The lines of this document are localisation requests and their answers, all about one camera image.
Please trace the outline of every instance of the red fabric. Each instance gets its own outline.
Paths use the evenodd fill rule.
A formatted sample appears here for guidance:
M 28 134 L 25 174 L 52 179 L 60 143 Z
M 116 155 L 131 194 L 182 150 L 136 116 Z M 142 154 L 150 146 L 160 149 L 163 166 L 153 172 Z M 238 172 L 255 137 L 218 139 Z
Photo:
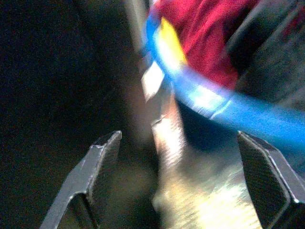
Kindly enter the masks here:
M 227 88 L 238 73 L 224 47 L 228 28 L 258 0 L 159 0 L 155 9 L 178 33 L 189 65 Z

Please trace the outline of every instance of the dark background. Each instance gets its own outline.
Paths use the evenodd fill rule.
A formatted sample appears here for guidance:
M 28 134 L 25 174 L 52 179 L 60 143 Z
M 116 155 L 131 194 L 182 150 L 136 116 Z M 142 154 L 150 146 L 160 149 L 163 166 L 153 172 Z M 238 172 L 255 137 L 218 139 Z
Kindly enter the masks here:
M 0 221 L 38 228 L 95 139 L 122 130 L 120 163 L 154 167 L 152 135 L 121 1 L 0 7 Z

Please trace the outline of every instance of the red cloth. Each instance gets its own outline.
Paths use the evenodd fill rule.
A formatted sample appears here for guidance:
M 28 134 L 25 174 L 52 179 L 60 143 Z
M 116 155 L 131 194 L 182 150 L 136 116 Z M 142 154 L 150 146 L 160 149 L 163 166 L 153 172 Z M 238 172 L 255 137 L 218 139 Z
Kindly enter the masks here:
M 159 0 L 155 10 L 176 29 L 189 65 L 212 81 L 233 89 L 238 79 L 224 51 L 236 21 L 258 0 Z

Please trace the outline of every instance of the yellow tag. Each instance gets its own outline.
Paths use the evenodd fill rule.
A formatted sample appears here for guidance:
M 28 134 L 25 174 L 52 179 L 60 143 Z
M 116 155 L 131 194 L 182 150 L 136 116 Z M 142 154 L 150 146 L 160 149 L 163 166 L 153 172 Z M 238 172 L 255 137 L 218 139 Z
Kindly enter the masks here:
M 163 17 L 161 19 L 161 27 L 159 31 L 160 39 L 166 42 L 169 49 L 177 58 L 177 61 L 187 64 L 186 57 L 183 53 L 179 38 L 174 27 Z

